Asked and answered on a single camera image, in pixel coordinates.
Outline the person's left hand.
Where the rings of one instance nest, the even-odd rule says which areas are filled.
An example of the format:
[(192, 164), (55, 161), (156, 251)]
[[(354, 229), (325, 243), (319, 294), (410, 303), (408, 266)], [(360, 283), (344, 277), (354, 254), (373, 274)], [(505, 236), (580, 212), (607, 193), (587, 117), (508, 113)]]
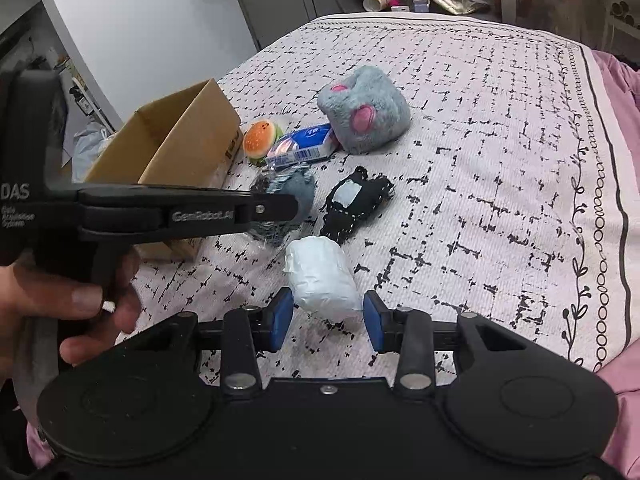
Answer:
[(92, 320), (98, 322), (80, 336), (62, 341), (60, 357), (78, 365), (110, 348), (119, 334), (136, 328), (142, 305), (131, 285), (140, 266), (140, 256), (130, 249), (116, 271), (118, 295), (115, 310), (101, 316), (102, 288), (95, 284), (74, 282), (68, 278), (45, 274), (24, 261), (1, 269), (1, 379), (12, 377), (17, 339), (26, 318)]

